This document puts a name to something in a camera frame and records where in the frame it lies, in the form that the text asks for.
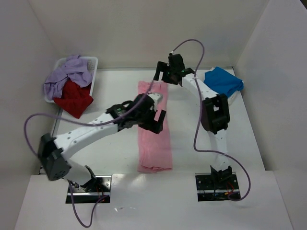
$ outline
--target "plastic basket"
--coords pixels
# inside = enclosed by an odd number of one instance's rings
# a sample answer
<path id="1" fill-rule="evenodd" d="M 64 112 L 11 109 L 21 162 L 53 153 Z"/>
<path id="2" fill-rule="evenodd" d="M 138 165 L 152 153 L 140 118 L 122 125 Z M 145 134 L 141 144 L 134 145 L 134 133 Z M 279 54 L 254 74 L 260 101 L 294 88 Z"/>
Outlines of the plastic basket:
<path id="1" fill-rule="evenodd" d="M 90 90 L 90 96 L 92 96 L 92 93 L 93 93 L 93 88 L 94 88 L 94 82 L 95 82 L 95 77 L 96 77 L 96 72 L 97 72 L 97 66 L 98 66 L 98 58 L 96 57 L 79 57 L 79 58 L 82 58 L 82 59 L 87 59 L 88 62 L 87 62 L 87 69 L 88 71 L 93 75 L 93 80 L 92 80 L 92 85 L 91 85 L 91 90 Z M 53 70 L 55 70 L 56 68 L 62 66 L 64 63 L 66 62 L 66 57 L 63 57 L 61 59 L 59 59 Z M 48 102 L 48 103 L 54 103 L 53 100 L 49 100 L 46 96 L 45 96 L 45 101 Z"/>

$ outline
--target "folded pink cloth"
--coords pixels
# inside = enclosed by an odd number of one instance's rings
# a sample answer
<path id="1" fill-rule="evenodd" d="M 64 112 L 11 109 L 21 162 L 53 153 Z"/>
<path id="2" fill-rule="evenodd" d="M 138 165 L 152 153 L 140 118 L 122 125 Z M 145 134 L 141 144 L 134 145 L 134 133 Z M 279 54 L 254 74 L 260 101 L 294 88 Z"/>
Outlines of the folded pink cloth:
<path id="1" fill-rule="evenodd" d="M 139 93 L 144 93 L 150 83 L 140 81 Z M 153 84 L 151 92 L 163 94 L 162 101 L 158 104 L 158 111 L 155 120 L 158 120 L 161 110 L 166 110 L 167 83 L 156 82 Z M 172 151 L 169 137 L 167 118 L 163 122 L 163 131 L 159 134 L 138 128 L 139 139 L 139 165 L 138 171 L 141 173 L 156 173 L 162 170 L 170 170 L 173 167 Z"/>

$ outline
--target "white table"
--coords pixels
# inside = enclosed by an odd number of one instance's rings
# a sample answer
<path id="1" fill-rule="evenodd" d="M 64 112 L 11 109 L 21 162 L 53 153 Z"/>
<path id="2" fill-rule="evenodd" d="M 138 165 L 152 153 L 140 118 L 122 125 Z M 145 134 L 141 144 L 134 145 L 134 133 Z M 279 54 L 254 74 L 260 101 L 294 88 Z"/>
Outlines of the white table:
<path id="1" fill-rule="evenodd" d="M 94 103 L 81 119 L 88 122 L 113 104 L 137 95 L 139 80 L 150 81 L 154 71 L 102 71 L 97 73 Z M 241 95 L 230 106 L 229 154 L 248 170 L 250 195 L 240 202 L 198 202 L 195 173 L 209 172 L 213 154 L 195 153 L 192 148 L 198 117 L 198 100 L 179 86 L 169 87 L 167 119 L 173 151 L 173 170 L 156 174 L 137 173 L 137 129 L 131 128 L 103 138 L 73 156 L 96 174 L 113 174 L 110 204 L 97 206 L 94 230 L 135 229 L 228 229 L 291 230 L 274 174 L 265 171 Z M 76 126 L 59 122 L 58 134 Z M 200 149 L 209 149 L 206 132 L 201 131 Z M 248 183 L 242 170 L 232 163 L 244 194 Z M 71 205 L 65 204 L 67 182 L 50 182 L 45 175 L 31 177 L 16 223 L 16 230 L 83 229 Z M 86 224 L 93 204 L 78 204 Z"/>

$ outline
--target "white wall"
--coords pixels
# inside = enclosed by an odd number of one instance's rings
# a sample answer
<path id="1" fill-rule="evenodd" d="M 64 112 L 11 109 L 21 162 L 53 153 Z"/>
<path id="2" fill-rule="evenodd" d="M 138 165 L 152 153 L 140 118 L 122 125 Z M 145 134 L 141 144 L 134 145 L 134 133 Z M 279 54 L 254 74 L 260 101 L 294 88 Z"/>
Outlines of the white wall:
<path id="1" fill-rule="evenodd" d="M 63 55 L 97 56 L 100 68 L 156 67 L 188 38 L 203 66 L 234 66 L 268 0 L 29 0 Z M 195 66 L 200 49 L 181 49 Z"/>
<path id="2" fill-rule="evenodd" d="M 38 172 L 38 161 L 25 144 L 23 123 L 31 113 L 55 112 L 43 100 L 42 84 L 58 55 L 26 0 L 1 1 L 0 30 L 0 228 L 11 230 L 30 175 Z M 51 124 L 44 118 L 31 123 L 35 149 Z"/>
<path id="3" fill-rule="evenodd" d="M 270 0 L 236 67 L 267 169 L 296 230 L 307 226 L 307 10 Z"/>

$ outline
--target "lavender towel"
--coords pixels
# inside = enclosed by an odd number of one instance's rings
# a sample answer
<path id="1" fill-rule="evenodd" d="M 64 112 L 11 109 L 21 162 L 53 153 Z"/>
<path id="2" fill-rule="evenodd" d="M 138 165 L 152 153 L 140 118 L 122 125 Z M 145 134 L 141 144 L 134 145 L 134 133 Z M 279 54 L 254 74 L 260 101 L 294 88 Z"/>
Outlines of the lavender towel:
<path id="1" fill-rule="evenodd" d="M 44 83 L 44 92 L 49 100 L 54 97 L 62 97 L 62 91 L 68 79 L 75 82 L 81 88 L 88 86 L 93 76 L 87 70 L 87 59 L 79 58 L 80 55 L 69 56 L 66 62 L 54 70 Z"/>

